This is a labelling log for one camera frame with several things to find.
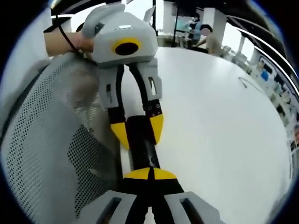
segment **yellow circular sensor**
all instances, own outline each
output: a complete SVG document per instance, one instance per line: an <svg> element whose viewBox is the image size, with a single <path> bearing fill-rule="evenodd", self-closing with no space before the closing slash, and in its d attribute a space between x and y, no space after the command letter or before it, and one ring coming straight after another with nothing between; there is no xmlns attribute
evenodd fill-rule
<svg viewBox="0 0 299 224"><path fill-rule="evenodd" d="M126 56L135 53L141 46L135 38L124 38L113 44L112 51L118 55Z"/></svg>

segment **gray mesh fabric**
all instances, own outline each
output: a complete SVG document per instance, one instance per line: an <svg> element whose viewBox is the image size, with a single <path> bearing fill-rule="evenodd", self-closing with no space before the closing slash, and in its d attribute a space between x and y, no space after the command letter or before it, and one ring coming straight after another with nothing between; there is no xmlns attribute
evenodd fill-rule
<svg viewBox="0 0 299 224"><path fill-rule="evenodd" d="M3 138L1 165L7 182L34 223L71 223L85 205L116 186L114 153L89 132L90 119L80 118L92 117L94 110L77 113L57 94L60 77L82 68L92 71L92 66L71 53L54 58Z"/></svg>

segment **white tabletop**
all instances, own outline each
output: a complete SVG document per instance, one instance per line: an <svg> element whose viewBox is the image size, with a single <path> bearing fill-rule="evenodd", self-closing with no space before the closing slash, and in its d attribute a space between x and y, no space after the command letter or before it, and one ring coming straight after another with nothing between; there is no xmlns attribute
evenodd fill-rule
<svg viewBox="0 0 299 224"><path fill-rule="evenodd" d="M226 224L261 224L288 188L289 150L271 101L241 68L211 55L159 48L164 127L157 145L161 168L173 172L220 211ZM122 81L126 116L143 114L128 69ZM130 171L121 149L123 173Z"/></svg>

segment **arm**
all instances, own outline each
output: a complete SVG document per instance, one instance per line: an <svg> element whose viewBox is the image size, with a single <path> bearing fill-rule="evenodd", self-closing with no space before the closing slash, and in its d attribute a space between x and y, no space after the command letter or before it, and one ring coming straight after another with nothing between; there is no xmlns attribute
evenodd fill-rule
<svg viewBox="0 0 299 224"><path fill-rule="evenodd" d="M199 41L197 44L194 45L194 47L198 47L200 45L203 45L204 43L206 43L206 38L202 41Z"/></svg>
<svg viewBox="0 0 299 224"><path fill-rule="evenodd" d="M93 51L93 40L84 39L81 32L66 33L66 35L77 49L88 52ZM59 31L45 33L44 38L49 56L56 56L72 51L71 46Z"/></svg>

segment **ceiling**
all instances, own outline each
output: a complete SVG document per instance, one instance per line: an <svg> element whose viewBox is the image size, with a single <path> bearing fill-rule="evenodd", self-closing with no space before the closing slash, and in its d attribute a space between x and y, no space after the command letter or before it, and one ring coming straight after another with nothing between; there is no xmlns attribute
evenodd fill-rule
<svg viewBox="0 0 299 224"><path fill-rule="evenodd" d="M52 14L74 14L102 2L113 3L118 1L119 0L56 0L53 2ZM183 7L193 6L195 3L194 0L169 1L176 1L177 4L180 4ZM272 1L260 0L259 2L261 5L263 5L264 8L267 9L272 8L273 6ZM288 58L281 41L269 31L267 21L264 19L264 17L254 11L247 4L246 0L198 0L198 2L196 1L196 5L200 8L214 7L219 9L226 15L233 16L233 18L228 18L229 23L260 37L269 45L271 45L275 50L277 50L283 57ZM272 11L269 13L273 13L273 16L276 18L275 13L277 12ZM261 41L253 38L248 34L242 33L242 35L249 38L254 45L258 46L270 57L272 57L285 70L287 74L291 74L292 70L290 69L290 67L273 50L271 50Z"/></svg>

